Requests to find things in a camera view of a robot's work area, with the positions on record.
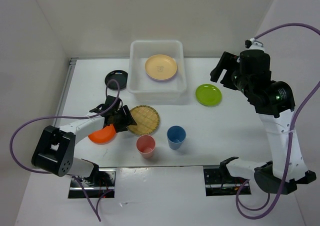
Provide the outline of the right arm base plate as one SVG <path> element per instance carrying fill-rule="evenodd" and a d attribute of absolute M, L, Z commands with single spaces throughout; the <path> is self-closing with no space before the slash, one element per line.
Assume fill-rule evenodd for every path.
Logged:
<path fill-rule="evenodd" d="M 225 180 L 218 166 L 203 168 L 205 194 L 207 197 L 213 196 L 235 196 L 245 182 L 243 178 L 234 178 Z"/>

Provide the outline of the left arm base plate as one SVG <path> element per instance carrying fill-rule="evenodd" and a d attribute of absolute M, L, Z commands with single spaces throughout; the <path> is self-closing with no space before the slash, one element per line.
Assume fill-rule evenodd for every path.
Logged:
<path fill-rule="evenodd" d="M 90 199 L 114 198 L 116 183 L 116 168 L 100 168 L 97 178 L 90 179 L 77 176 L 79 183 L 75 179 L 71 179 L 68 198 L 84 199 L 86 192 Z"/>

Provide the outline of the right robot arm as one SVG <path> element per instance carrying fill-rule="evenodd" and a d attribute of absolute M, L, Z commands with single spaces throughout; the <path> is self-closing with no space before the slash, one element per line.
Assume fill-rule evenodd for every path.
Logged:
<path fill-rule="evenodd" d="M 306 167 L 296 132 L 291 129 L 295 111 L 292 89 L 283 81 L 271 79 L 270 56 L 263 50 L 249 49 L 234 55 L 224 52 L 210 73 L 217 82 L 240 91 L 255 108 L 267 134 L 272 160 L 250 162 L 230 157 L 219 165 L 219 177 L 229 183 L 236 177 L 254 180 L 265 193 L 288 195 L 298 184 L 309 184 L 316 174 Z"/>

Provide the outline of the purple plate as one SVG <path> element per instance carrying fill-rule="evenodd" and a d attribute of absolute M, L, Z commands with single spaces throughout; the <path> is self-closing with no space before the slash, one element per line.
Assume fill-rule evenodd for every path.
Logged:
<path fill-rule="evenodd" d="M 174 74 L 174 75 L 172 75 L 171 77 L 166 78 L 166 79 L 157 79 L 157 78 L 154 78 L 154 77 L 150 76 L 149 74 L 146 74 L 146 75 L 147 75 L 151 80 L 154 80 L 154 81 L 157 81 L 157 82 L 167 82 L 167 81 L 171 81 L 171 80 L 175 79 L 175 77 L 176 77 L 177 74 Z"/>

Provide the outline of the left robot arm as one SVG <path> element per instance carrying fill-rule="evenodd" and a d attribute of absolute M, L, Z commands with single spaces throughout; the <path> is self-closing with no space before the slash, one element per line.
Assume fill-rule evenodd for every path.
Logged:
<path fill-rule="evenodd" d="M 33 166 L 56 176 L 79 176 L 88 186 L 99 182 L 99 166 L 88 160 L 74 157 L 75 146 L 90 134 L 113 125 L 117 133 L 137 125 L 127 105 L 121 99 L 107 96 L 105 103 L 89 111 L 83 119 L 64 126 L 44 128 L 31 158 Z"/>

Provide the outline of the beige plate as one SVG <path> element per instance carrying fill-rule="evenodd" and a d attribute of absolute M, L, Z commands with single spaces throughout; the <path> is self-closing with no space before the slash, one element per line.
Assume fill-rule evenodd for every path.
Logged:
<path fill-rule="evenodd" d="M 157 54 L 146 60 L 144 69 L 146 74 L 154 78 L 166 79 L 177 73 L 178 66 L 170 56 Z"/>

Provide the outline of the orange plate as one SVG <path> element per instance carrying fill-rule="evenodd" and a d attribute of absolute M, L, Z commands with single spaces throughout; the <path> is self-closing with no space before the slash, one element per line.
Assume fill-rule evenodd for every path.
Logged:
<path fill-rule="evenodd" d="M 95 144 L 106 144 L 111 141 L 116 134 L 114 126 L 109 125 L 88 135 L 88 138 Z"/>

